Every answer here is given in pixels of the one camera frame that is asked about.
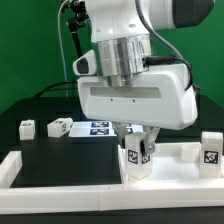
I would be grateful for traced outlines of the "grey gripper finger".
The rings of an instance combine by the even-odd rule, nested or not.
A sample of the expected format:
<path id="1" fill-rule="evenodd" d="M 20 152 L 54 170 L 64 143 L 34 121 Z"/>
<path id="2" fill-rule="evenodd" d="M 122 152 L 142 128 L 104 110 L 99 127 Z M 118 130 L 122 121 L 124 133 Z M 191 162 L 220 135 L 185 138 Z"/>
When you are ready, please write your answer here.
<path id="1" fill-rule="evenodd" d="M 127 135 L 126 124 L 120 123 L 120 122 L 113 122 L 112 128 L 114 130 L 114 133 L 117 135 L 117 137 L 119 139 L 119 143 L 121 145 L 124 145 L 125 144 L 125 136 Z"/>
<path id="2" fill-rule="evenodd" d="M 144 126 L 143 132 L 145 137 L 143 139 L 142 153 L 152 154 L 155 152 L 155 141 L 160 129 L 158 127 Z"/>

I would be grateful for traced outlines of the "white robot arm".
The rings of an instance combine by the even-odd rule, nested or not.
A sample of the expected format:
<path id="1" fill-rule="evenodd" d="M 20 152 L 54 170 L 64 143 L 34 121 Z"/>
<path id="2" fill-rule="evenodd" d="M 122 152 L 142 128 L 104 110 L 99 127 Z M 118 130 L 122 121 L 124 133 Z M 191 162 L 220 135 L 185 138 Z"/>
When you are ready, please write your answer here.
<path id="1" fill-rule="evenodd" d="M 125 125 L 138 124 L 145 153 L 161 129 L 181 130 L 197 118 L 189 63 L 161 29 L 199 25 L 215 0 L 84 0 L 93 49 L 74 62 L 86 117 L 109 120 L 127 145 Z"/>

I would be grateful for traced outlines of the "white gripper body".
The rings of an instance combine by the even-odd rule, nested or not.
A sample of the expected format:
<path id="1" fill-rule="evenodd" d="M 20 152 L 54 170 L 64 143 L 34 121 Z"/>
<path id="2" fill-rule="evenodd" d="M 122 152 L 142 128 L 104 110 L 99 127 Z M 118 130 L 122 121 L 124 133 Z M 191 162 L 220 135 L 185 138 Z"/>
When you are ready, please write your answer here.
<path id="1" fill-rule="evenodd" d="M 183 64 L 152 66 L 130 87 L 110 87 L 99 76 L 78 79 L 82 111 L 89 119 L 181 130 L 197 116 L 195 93 Z"/>

